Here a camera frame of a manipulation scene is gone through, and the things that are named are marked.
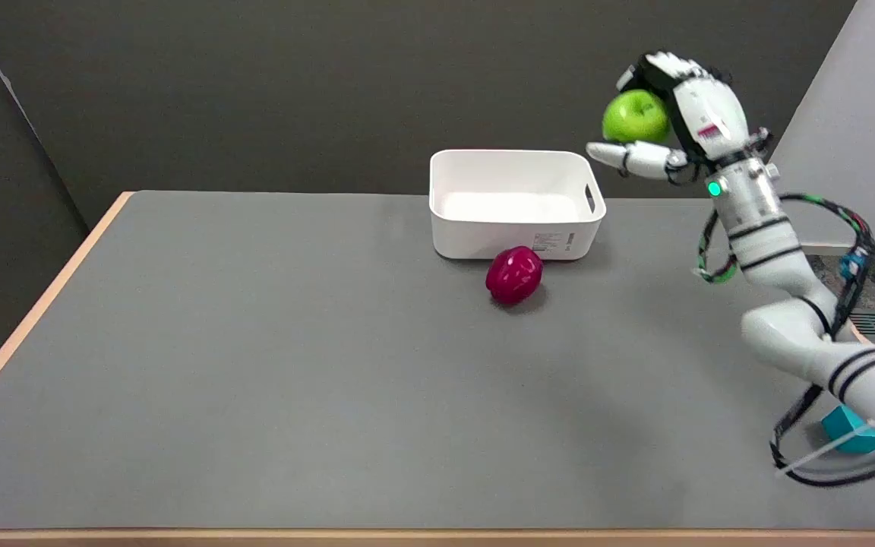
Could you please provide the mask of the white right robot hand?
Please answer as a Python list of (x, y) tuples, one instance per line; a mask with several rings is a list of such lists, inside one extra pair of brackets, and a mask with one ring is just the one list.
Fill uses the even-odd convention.
[(590, 159), (622, 176), (666, 180), (681, 186), (681, 173), (692, 169), (688, 183), (739, 160), (763, 158), (772, 140), (767, 128), (752, 132), (731, 77), (673, 52), (643, 53), (619, 77), (619, 98), (629, 94), (652, 101), (663, 121), (652, 129), (615, 136), (604, 129), (601, 141), (589, 142)]

